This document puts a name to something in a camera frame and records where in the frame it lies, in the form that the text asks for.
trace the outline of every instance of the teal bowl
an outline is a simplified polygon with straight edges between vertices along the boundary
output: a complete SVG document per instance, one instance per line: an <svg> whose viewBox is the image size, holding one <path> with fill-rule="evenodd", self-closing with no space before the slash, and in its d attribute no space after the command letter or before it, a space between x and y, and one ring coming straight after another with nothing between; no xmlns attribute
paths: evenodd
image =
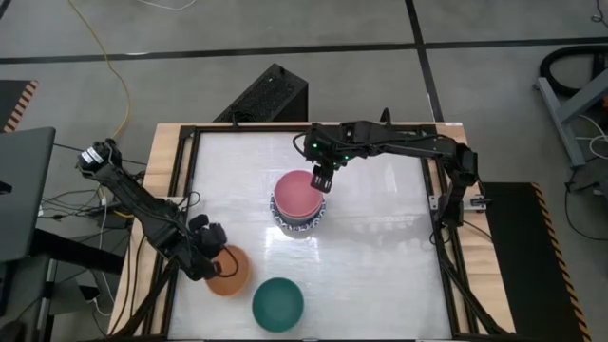
<svg viewBox="0 0 608 342"><path fill-rule="evenodd" d="M302 316L304 296L291 280L271 278L257 288L252 310L260 327L272 333L286 332Z"/></svg>

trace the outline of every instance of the wooden board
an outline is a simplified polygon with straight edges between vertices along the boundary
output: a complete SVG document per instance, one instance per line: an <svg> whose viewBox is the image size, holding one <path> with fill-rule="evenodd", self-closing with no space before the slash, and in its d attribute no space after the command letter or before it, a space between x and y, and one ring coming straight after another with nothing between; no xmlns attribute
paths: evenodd
<svg viewBox="0 0 608 342"><path fill-rule="evenodd" d="M306 126L310 123L241 123L242 125L302 125ZM465 130L461 123L396 123L396 124L435 124L437 126L437 132L445 134L459 143L466 143ZM150 151L150 157L148 159L148 165L146 168L146 174L143 181L143 186L154 196L166 197L169 190L169 183L171 181L171 175L173 171L173 164L176 157L176 151L178 146L178 140L180 135L180 129L183 125L196 125L196 126L230 126L230 123L159 123L157 126L154 141L152 142L152 149ZM184 156L189 156L188 150L189 145L185 146ZM188 158L184 158L182 165L180 165L180 181L178 188L183 189L185 184L185 170L188 166ZM437 184L437 168L431 167L431 176L433 177L433 184ZM468 189L468 195L475 195L479 193L479 188L476 186ZM485 214L472 214L465 213L465 220L475 224L479 228L489 233L489 227ZM135 254L137 247L142 236L142 227L136 221L133 225L132 238L130 241L130 253L131 253L131 284L133 283L133 269ZM469 279L469 286L471 291L477 296L482 305L491 314L496 322L503 328L510 332L514 332L513 319L509 310L508 302L506 300L506 293L504 291L503 280L501 272L498 266L498 260L494 252L494 247L490 241L481 234L474 231L474 229L463 226L460 228L460 241L462 245L463 255L465 258L465 267ZM152 273L154 268L154 261L156 259L156 252L152 247L144 242L140 253L140 262L138 270L138 287L135 292L136 299L142 300L147 295L150 282L152 279ZM110 319L110 325L108 331L116 322L124 302L126 295L126 263L128 259L125 259L125 266L123 267L123 275L119 284L119 289L116 295L116 305L112 312ZM464 316L464 303L462 297L456 289L454 289L456 305L458 308L459 324L462 332L468 332L468 326ZM132 296L132 289L129 291L128 302L130 303ZM157 300L157 307L154 314L152 333L159 333L161 331L162 314L164 310L164 303L166 299L166 291L163 291ZM128 317L128 307L125 309L124 317ZM125 318L121 318L116 330L126 322Z"/></svg>

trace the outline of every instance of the black cable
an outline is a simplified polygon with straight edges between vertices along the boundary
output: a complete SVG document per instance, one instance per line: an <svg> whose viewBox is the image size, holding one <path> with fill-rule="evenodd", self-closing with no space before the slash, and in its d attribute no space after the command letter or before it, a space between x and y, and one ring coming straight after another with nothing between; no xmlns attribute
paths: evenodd
<svg viewBox="0 0 608 342"><path fill-rule="evenodd" d="M441 234L441 232L439 232L439 234L441 235L441 239L444 238L444 235ZM435 237L435 232L430 233L430 235L428 236L428 242L430 242L431 245L435 246L435 241L434 238ZM444 244L448 243L450 240L450 235L447 236L447 239L445 241L443 241Z"/></svg>
<svg viewBox="0 0 608 342"><path fill-rule="evenodd" d="M49 216L49 217L48 217L48 216L46 216L46 217L45 217L45 216L41 216L41 217L38 217L38 219L55 219L55 220L60 220L60 219L67 218L67 217L70 217L70 216L77 216L78 214L80 214L80 213L82 213L82 212L86 212L86 211L88 211L89 209L88 209L88 208L86 208L86 207L87 207L87 206L88 206L88 205L89 205L89 204L90 204L90 203L91 203L93 200L95 200L95 198L96 198L96 197L98 197L98 196L99 196L98 191L99 191L99 188L100 188L100 187L101 187L101 185L100 185L100 186L97 188L97 190L95 190L95 195L93 195L93 196L92 196L92 197L91 197L91 198L88 200L88 202L87 202L87 203L83 204L83 205L82 205L80 208L76 209L74 212L72 212L72 213L68 213L68 214L65 214L65 215L53 215L53 216Z"/></svg>
<svg viewBox="0 0 608 342"><path fill-rule="evenodd" d="M126 300L129 298L129 287L131 285L131 241L130 240L126 244L126 257L127 257L126 293L124 294L123 308L121 309L121 312L118 314L118 318L116 319L116 322L114 322L114 326L112 327L112 330L110 330L110 335L114 333L114 331L116 330L116 327L118 327L118 323L121 321L121 318L123 318L124 308L126 308Z"/></svg>
<svg viewBox="0 0 608 342"><path fill-rule="evenodd" d="M169 279L174 276L179 269L180 266L177 261L175 261L174 259L169 259L167 261L167 265L164 267L164 270L162 271L161 275L159 275L157 282L150 289L148 295L143 299L140 307L119 331L117 331L115 334L112 334L113 337L125 337L133 335L133 333L138 329L138 327L142 323L142 320L147 314L147 312L155 305L159 294L164 288L164 285L166 285Z"/></svg>
<svg viewBox="0 0 608 342"><path fill-rule="evenodd" d="M305 136L307 133L308 133L308 131L299 133L299 134L295 135L294 139L292 140L292 144L294 145L295 150L304 158L306 158L306 155L304 155L304 151L302 151L300 149L300 147L297 145L297 143L295 141L298 140L300 137Z"/></svg>
<svg viewBox="0 0 608 342"><path fill-rule="evenodd" d="M186 208L192 208L193 206L199 204L201 199L200 193L198 191L193 190L190 191L186 196L184 196L183 199L181 199L181 201L178 203L178 206L180 207L185 201L190 200L190 196L192 196L193 194L197 195L199 198L194 203L188 203L188 206L186 206Z"/></svg>
<svg viewBox="0 0 608 342"><path fill-rule="evenodd" d="M87 193L87 192L93 192L93 191L97 191L97 189L87 189L87 190L72 190L72 191L66 191L65 193L61 193L59 195L53 196L51 198L48 198L47 200L57 200L63 196L67 196L67 195L71 195L71 194L81 194L81 193Z"/></svg>
<svg viewBox="0 0 608 342"><path fill-rule="evenodd" d="M97 317L95 317L95 313L97 311L95 309L93 309L93 311L91 312L91 315L93 316L93 320L95 321L95 325L97 326L97 330L99 330L99 332L102 334L103 337L106 337L107 335L105 334L104 330L102 329L102 326L99 325L99 322L97 321Z"/></svg>
<svg viewBox="0 0 608 342"><path fill-rule="evenodd" d="M559 59L568 56L594 55L602 53L608 53L607 46L577 46L560 48L549 53L542 59L541 66L539 67L539 74L541 77L547 79L547 82L557 94L572 97L579 92L580 89L562 85L560 82L558 82L558 80L553 77L553 74L551 73L551 65L553 65Z"/></svg>
<svg viewBox="0 0 608 342"><path fill-rule="evenodd" d="M58 208L63 208L63 209L67 209L67 210L79 210L80 209L78 205L71 205L71 206L70 205L65 205L63 203L56 202L54 200L51 201L51 200L48 200L48 199L45 199L45 198L42 198L42 203L45 203L45 204L48 204L48 205L54 205L54 206L56 206ZM93 206L90 206L90 205L87 205L86 207L87 207L87 209L93 208ZM65 210L59 210L59 209L56 209L56 208L48 208L48 207L47 208L43 208L43 210L65 211Z"/></svg>
<svg viewBox="0 0 608 342"><path fill-rule="evenodd" d="M596 186L598 186L598 185L599 185L599 183L598 183L597 181L594 181L594 182L592 182L592 183L590 183L590 184L587 184L587 185L585 185L585 186L582 186L582 187L580 187L580 188L576 188L576 189L575 189L575 191L583 191L583 190L587 190L587 189L589 189L589 188L596 187Z"/></svg>
<svg viewBox="0 0 608 342"><path fill-rule="evenodd" d="M482 192L482 196L484 197L484 200L486 200L486 198L485 198L485 186L484 186L484 182L479 177L479 175L477 175L477 185L479 185L479 189Z"/></svg>
<svg viewBox="0 0 608 342"><path fill-rule="evenodd" d="M580 231L579 229L577 229L577 227L574 226L574 224L572 223L572 220L570 219L570 214L568 213L568 195L570 195L570 185L574 184L573 180L574 180L574 177L577 175L577 172L579 172L578 169L576 169L572 172L572 176L570 177L570 180L565 184L565 193L563 195L563 210L566 214L566 220L568 221L568 225L570 225L570 228L572 228L572 230L574 230L575 232L577 232L580 236L582 236L584 238L588 238L593 241L608 241L608 238L606 238L606 237L590 237L590 236L584 234L582 231Z"/></svg>
<svg viewBox="0 0 608 342"><path fill-rule="evenodd" d="M232 254L232 252L230 252L230 250L228 248L226 248L226 246L223 246L222 249L224 251L226 251L226 253L228 253L228 255L230 255L230 257L232 258L232 260L235 262L235 270L229 274L229 275L218 275L219 277L231 277L231 276L235 276L238 273L238 261L237 258Z"/></svg>
<svg viewBox="0 0 608 342"><path fill-rule="evenodd" d="M131 308L129 310L129 317L133 316L133 307L135 306L135 293L137 292L137 278L138 278L138 266L140 265L140 251L142 250L143 241L145 236L142 236L140 244L137 246L137 253L135 255L135 273L133 278L133 295L131 296Z"/></svg>
<svg viewBox="0 0 608 342"><path fill-rule="evenodd" d="M485 230L483 230L482 228L476 226L475 224L473 224L473 223L471 223L469 221L463 220L463 222L466 223L466 224L468 224L469 226L475 228L477 231L479 231L480 233L482 233L483 235L485 235L487 238L490 239L490 241L493 242L492 236L490 234L488 234Z"/></svg>
<svg viewBox="0 0 608 342"><path fill-rule="evenodd" d="M447 273L452 283L456 286L458 291L461 293L463 300L469 305L471 310L477 315L477 318L484 326L488 334L509 334L506 330L501 328L494 318L487 313L484 306L479 302L474 293L472 293L467 285L464 284L463 279L460 277L456 266L452 263L447 255L446 247L441 245L439 249L439 266Z"/></svg>
<svg viewBox="0 0 608 342"><path fill-rule="evenodd" d="M598 159L599 159L598 156L594 156L594 157L589 158L588 160L585 160L585 162L592 162L592 161L596 161Z"/></svg>
<svg viewBox="0 0 608 342"><path fill-rule="evenodd" d="M133 202L133 206L134 206L136 209L138 209L138 210L140 210L140 211L142 211L142 212L146 213L146 214L147 214L149 217L151 217L151 218L154 218L154 219L159 219L159 220L165 221L165 222L167 222L167 223L169 223L169 224L173 224L173 225L175 225L176 227L178 227L178 229L181 231L182 235L183 235L183 236L185 237L185 239L186 239L186 244L188 245L188 254L189 254L190 260L192 260L192 247L191 247L191 245L190 245L190 239L191 239L191 237L190 237L190 230L189 230L189 229L188 229L188 228L187 228L187 227L186 227L186 226L185 226L183 223L181 223L179 220L177 220L177 219L175 219L175 218L164 218L164 217L162 217L162 216L159 216L159 215L153 214L153 213L151 213L150 211L148 211L148 210L145 210L145 209L141 208L141 206L139 206L139 205L138 205L138 204L136 204L135 202Z"/></svg>
<svg viewBox="0 0 608 342"><path fill-rule="evenodd" d="M602 23L608 29L608 23L604 20L604 12L601 10L599 0L596 0L596 10L598 11L598 14L592 16L591 21L594 23Z"/></svg>

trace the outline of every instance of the white cable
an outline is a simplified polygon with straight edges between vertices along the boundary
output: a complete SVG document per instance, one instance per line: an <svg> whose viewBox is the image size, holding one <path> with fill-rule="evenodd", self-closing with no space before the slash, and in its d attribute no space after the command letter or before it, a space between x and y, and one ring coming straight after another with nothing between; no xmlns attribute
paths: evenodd
<svg viewBox="0 0 608 342"><path fill-rule="evenodd" d="M106 316L109 317L111 315L111 313L104 313L100 308L99 308L99 304L97 303L97 298L93 298L93 303L95 303L95 309L97 309L97 312L102 315L102 316Z"/></svg>
<svg viewBox="0 0 608 342"><path fill-rule="evenodd" d="M180 10L185 10L187 8L189 8L190 6L194 5L194 3L197 2L197 0L192 0L188 5L182 6L178 9L174 9L174 8L170 8L168 6L163 6L163 5L159 5L159 4L155 4L153 2L149 2L149 1L145 1L145 0L137 0L141 3L144 3L146 5L150 5L150 6L154 6L154 7L158 7L159 9L163 9L163 10L174 10L174 11L180 11Z"/></svg>
<svg viewBox="0 0 608 342"><path fill-rule="evenodd" d="M104 227L105 227L105 220L107 219L107 197L104 194L104 198L102 199L102 204L104 204L104 220L102 220L102 229L100 231L100 235L99 235L99 249L102 249L102 246L104 245ZM115 302L114 301L114 296L112 295L112 290L110 290L110 284L107 283L107 278L105 277L105 273L102 272L102 278L104 279L104 283L105 283L105 287L107 288L107 294L110 296L110 299L112 299L112 304Z"/></svg>
<svg viewBox="0 0 608 342"><path fill-rule="evenodd" d="M595 126L598 129L599 135L594 137L594 138L590 138L590 137L577 137L577 140L585 140L585 141L589 141L589 150L591 151L591 153L593 153L596 157L598 158L602 158L604 160L608 160L608 156L604 156L600 153L598 153L594 148L593 148L593 143L599 139L602 139L608 143L608 135L606 135L604 133L604 131L601 129L601 127L599 126L598 123L596 123L595 121L593 121L593 119L589 118L586 115L579 115L581 118L587 120L588 122L590 122L593 126Z"/></svg>

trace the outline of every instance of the gray floor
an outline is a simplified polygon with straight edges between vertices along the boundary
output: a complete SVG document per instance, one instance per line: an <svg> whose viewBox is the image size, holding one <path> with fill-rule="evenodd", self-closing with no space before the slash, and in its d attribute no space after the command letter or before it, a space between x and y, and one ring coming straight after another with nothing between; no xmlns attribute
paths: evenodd
<svg viewBox="0 0 608 342"><path fill-rule="evenodd" d="M181 12L135 0L75 1L110 53L413 42L406 6L396 0L199 0ZM178 0L163 3L179 6ZM603 5L608 10L608 3ZM589 19L595 13L592 0L415 0L415 6L426 42L608 33ZM0 20L0 46L0 57L99 53L67 0L13 0ZM589 330L594 340L603 341L608 340L608 248L606 242L576 235L565 221L568 160L540 94L532 89L542 57L556 48L435 49L428 58L444 117L465 124L470 146L480 153L482 179L541 185ZM387 106L395 120L432 121L415 50L118 62L114 65L129 85L133 105L120 141L123 155L146 162L157 123L212 121L271 63L309 81L311 120L376 120ZM589 61L575 59L556 69L564 81L582 85ZM120 84L104 63L4 65L0 79L40 82L19 129L53 125L57 143L84 148L111 135L124 114ZM579 125L581 134L596 135L585 123ZM46 195L92 187L72 168L76 153L55 148ZM605 168L605 161L596 161L581 177ZM591 194L574 195L571 217L589 235L608 237L605 205ZM45 222L43 228L68 237L98 230L81 218ZM116 279L109 280L115 286ZM106 296L104 305L109 310ZM91 310L58 318L53 340L97 336Z"/></svg>

